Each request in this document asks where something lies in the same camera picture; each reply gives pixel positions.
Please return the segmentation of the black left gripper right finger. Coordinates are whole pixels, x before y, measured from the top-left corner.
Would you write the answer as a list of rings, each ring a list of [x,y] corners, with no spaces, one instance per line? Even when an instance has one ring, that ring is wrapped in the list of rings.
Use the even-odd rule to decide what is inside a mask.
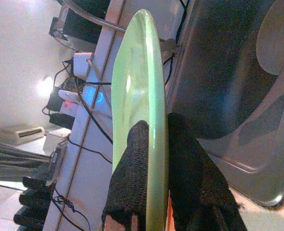
[[[198,140],[193,123],[168,115],[169,180],[177,231],[245,231],[228,183]]]

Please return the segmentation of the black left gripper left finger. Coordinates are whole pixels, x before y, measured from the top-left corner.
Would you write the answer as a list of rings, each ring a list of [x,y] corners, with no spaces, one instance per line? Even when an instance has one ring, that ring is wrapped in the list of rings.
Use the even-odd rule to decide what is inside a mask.
[[[137,230],[146,230],[149,126],[140,120],[129,131],[127,146],[115,168],[102,212],[102,223],[110,216],[131,229],[131,217],[137,216]]]

